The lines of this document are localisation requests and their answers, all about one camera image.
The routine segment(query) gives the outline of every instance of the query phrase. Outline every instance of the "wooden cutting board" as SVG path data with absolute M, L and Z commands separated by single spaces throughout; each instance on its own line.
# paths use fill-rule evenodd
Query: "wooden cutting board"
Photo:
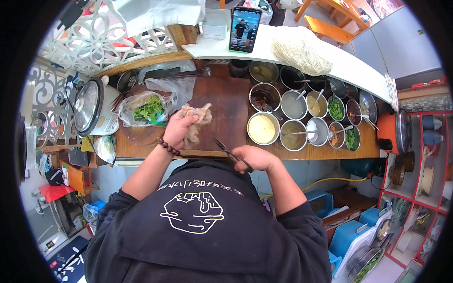
M 212 122 L 201 128 L 200 144 L 194 150 L 219 151 L 211 137 L 215 136 L 224 143 L 227 148 L 233 149 L 246 144 L 247 138 L 247 107 L 249 105 L 250 80 L 232 77 L 197 77 L 193 96 L 189 105 L 201 108 L 210 102 L 212 107 Z M 143 91 L 150 91 L 146 86 L 134 86 L 130 95 L 139 94 Z M 163 134 L 162 129 L 156 127 L 136 128 L 122 127 L 115 136 L 117 138 L 117 154 L 125 156 L 141 156 L 150 152 L 150 145 Z
M 250 80 L 233 77 L 197 77 L 189 105 L 201 108 L 210 102 L 212 122 L 200 130 L 198 150 L 219 151 L 216 137 L 230 150 L 246 144 Z

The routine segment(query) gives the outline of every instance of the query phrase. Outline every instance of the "yellow hose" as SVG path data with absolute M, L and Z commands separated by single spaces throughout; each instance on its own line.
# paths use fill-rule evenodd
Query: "yellow hose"
M 325 179 L 317 180 L 316 182 L 313 182 L 313 183 L 309 184 L 308 186 L 303 188 L 302 191 L 305 191 L 306 189 L 308 189 L 309 187 L 313 186 L 314 184 L 317 184 L 317 183 L 322 182 L 322 181 L 328 181 L 328 180 L 343 180 L 343 181 L 351 181 L 351 182 L 361 182 L 361 181 L 365 181 L 366 178 L 363 178 L 363 179 L 360 179 L 360 180 L 352 180 L 352 179 L 347 179 L 347 178 L 325 178 Z M 264 196 L 260 197 L 260 199 L 263 200 L 263 198 L 271 197 L 271 196 L 273 196 L 273 194 L 264 195 Z

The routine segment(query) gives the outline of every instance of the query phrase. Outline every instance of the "wooden bead bracelet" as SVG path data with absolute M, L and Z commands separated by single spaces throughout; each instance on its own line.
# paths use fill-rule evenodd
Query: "wooden bead bracelet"
M 159 138 L 159 144 L 162 145 L 162 147 L 164 149 L 167 149 L 167 151 L 175 156 L 180 156 L 181 153 L 179 152 L 179 150 L 177 149 L 174 149 L 171 145 L 169 145 L 168 143 L 164 142 L 164 139 L 163 138 Z

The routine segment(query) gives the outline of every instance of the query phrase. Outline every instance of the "orange cooker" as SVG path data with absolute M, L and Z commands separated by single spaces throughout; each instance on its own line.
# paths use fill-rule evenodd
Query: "orange cooker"
M 379 115 L 377 120 L 379 148 L 390 153 L 405 154 L 412 145 L 412 123 L 406 111 L 393 110 Z

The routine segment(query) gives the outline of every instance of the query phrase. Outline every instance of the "scissors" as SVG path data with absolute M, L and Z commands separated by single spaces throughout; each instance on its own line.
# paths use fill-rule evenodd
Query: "scissors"
M 237 163 L 239 161 L 242 161 L 243 163 L 245 163 L 245 165 L 247 166 L 247 169 L 245 170 L 246 172 L 248 173 L 252 173 L 253 172 L 253 168 L 252 166 L 250 166 L 249 163 L 247 163 L 247 161 L 245 161 L 241 156 L 239 155 L 236 155 L 234 153 L 232 153 L 229 149 L 227 149 L 227 147 L 221 143 L 221 141 L 219 141 L 218 139 L 216 139 L 215 137 L 211 137 L 212 141 L 217 144 L 218 147 L 220 147 L 220 149 L 223 151 L 223 152 L 226 152 L 228 154 L 228 157 L 234 162 L 234 163 Z

